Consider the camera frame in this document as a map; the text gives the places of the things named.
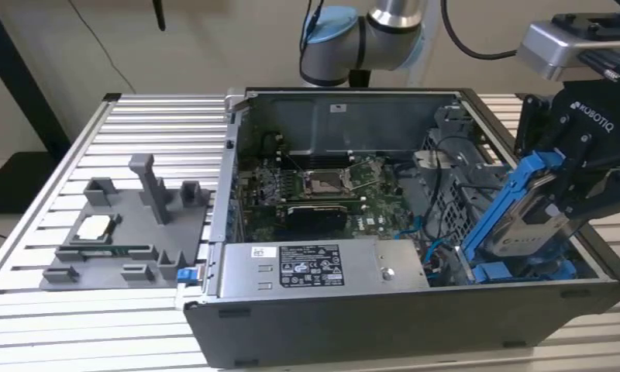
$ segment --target blue latch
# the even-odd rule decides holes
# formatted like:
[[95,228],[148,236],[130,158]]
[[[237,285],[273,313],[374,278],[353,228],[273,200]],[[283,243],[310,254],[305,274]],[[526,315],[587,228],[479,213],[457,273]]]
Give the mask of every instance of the blue latch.
[[201,282],[198,268],[187,267],[178,271],[178,283],[198,284]]
[[477,257],[477,249],[490,234],[491,229],[503,218],[506,212],[515,202],[529,194],[529,182],[539,171],[555,169],[563,163],[563,156],[555,152],[539,153],[534,151],[525,157],[509,177],[509,182],[499,192],[493,205],[487,209],[482,220],[465,239],[465,254],[470,261]]

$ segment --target slotted metal table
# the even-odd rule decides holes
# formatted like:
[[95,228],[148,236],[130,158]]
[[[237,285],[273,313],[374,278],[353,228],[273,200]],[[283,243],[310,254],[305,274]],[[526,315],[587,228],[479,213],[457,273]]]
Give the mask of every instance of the slotted metal table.
[[[515,134],[521,100],[514,95],[481,97]],[[100,105],[0,249],[0,371],[214,370],[175,308],[177,289],[43,292],[39,283],[86,204],[87,181],[111,177],[118,188],[139,187],[127,167],[134,153],[156,155],[154,169],[170,187],[191,179],[215,190],[223,102],[223,95],[123,95]],[[593,225],[620,256],[620,214]],[[203,244],[201,257],[206,254]],[[620,303],[604,315],[571,321],[534,349],[273,370],[620,371]]]

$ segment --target blue drive bracket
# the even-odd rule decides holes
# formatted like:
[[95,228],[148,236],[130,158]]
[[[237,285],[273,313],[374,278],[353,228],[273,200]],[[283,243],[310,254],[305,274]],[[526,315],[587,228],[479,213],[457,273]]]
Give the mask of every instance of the blue drive bracket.
[[555,152],[537,152],[525,157],[515,171],[509,176],[509,182],[499,192],[482,220],[465,239],[465,254],[469,261],[477,258],[477,249],[483,243],[497,223],[510,207],[529,194],[527,186],[539,171],[555,169],[563,164],[563,156]]

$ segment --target gray plastic block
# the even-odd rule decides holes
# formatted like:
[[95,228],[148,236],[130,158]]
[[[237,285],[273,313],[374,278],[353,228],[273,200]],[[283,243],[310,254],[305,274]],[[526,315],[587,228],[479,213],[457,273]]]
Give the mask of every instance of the gray plastic block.
[[72,265],[50,267],[44,270],[44,280],[52,284],[76,283],[78,271]]
[[134,260],[156,261],[159,259],[159,251],[155,246],[131,248],[128,250],[128,255]]
[[152,281],[154,273],[147,263],[127,263],[122,266],[122,277],[126,281]]
[[160,187],[154,175],[154,155],[151,153],[138,153],[131,157],[130,169],[138,174],[143,183],[143,195],[148,200],[146,204],[152,208],[154,217],[160,225],[170,222],[170,213],[166,206],[166,189]]
[[193,205],[206,205],[207,201],[203,198],[203,189],[201,182],[183,181],[179,189],[179,196],[185,207],[190,208]]
[[[52,267],[72,264],[79,277],[74,282],[52,283],[42,280],[46,291],[68,291],[114,288],[175,288],[178,286],[178,268],[195,263],[201,248],[207,203],[185,207],[179,190],[169,191],[169,211],[171,221],[160,225],[152,216],[150,207],[140,201],[140,191],[123,190],[108,194],[110,207],[86,205],[76,224],[58,252]],[[210,191],[202,191],[202,200],[210,200]],[[88,215],[120,215],[122,221],[112,231],[110,244],[78,244],[72,240],[78,235],[82,221]],[[163,267],[159,259],[166,253]],[[154,279],[151,281],[126,281],[122,267],[126,264],[148,264]]]
[[116,194],[118,189],[112,183],[111,178],[95,177],[90,180],[83,194],[87,197],[87,201],[95,206],[110,206],[108,194]]
[[178,270],[189,266],[187,260],[185,258],[185,253],[179,252],[179,254],[171,260],[169,254],[163,252],[159,257],[159,262],[156,263],[156,266],[162,272],[163,277],[167,280],[171,281],[178,279]]
[[60,262],[83,262],[86,261],[86,256],[80,254],[80,251],[76,247],[60,246],[55,250],[55,257]]

